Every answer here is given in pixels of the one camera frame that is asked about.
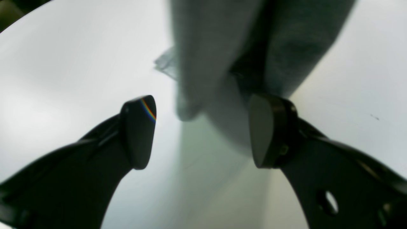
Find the gray fabric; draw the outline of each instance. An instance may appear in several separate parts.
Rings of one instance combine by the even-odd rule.
[[[335,41],[354,0],[171,0],[174,49],[157,68],[177,78],[191,120],[228,72],[247,98],[289,97]]]

